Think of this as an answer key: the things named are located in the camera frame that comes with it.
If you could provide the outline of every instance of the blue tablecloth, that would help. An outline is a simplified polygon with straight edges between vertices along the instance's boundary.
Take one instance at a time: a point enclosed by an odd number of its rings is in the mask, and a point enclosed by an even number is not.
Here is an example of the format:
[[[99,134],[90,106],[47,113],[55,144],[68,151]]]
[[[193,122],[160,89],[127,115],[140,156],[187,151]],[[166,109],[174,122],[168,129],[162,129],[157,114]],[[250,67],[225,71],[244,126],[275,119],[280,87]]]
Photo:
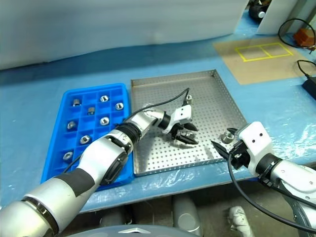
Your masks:
[[[103,50],[47,64],[0,72],[0,158],[2,206],[40,183],[50,137],[66,90],[131,79],[216,69],[247,121],[259,120],[276,154],[298,163],[316,159],[316,101],[301,78],[240,85],[212,46],[254,36],[257,25],[244,14],[232,35],[195,42]],[[315,53],[300,52],[310,59]],[[237,178],[249,178],[247,170]],[[227,164],[216,163],[136,178],[96,192],[84,211],[201,189],[230,181]]]

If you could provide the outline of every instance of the white wall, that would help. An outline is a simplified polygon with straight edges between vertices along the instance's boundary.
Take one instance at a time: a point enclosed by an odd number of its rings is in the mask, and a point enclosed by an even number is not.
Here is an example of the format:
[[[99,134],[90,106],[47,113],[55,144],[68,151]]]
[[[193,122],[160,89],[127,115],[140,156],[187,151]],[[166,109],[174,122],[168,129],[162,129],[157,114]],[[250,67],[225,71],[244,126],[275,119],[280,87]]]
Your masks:
[[[0,69],[235,30],[248,0],[1,0]]]

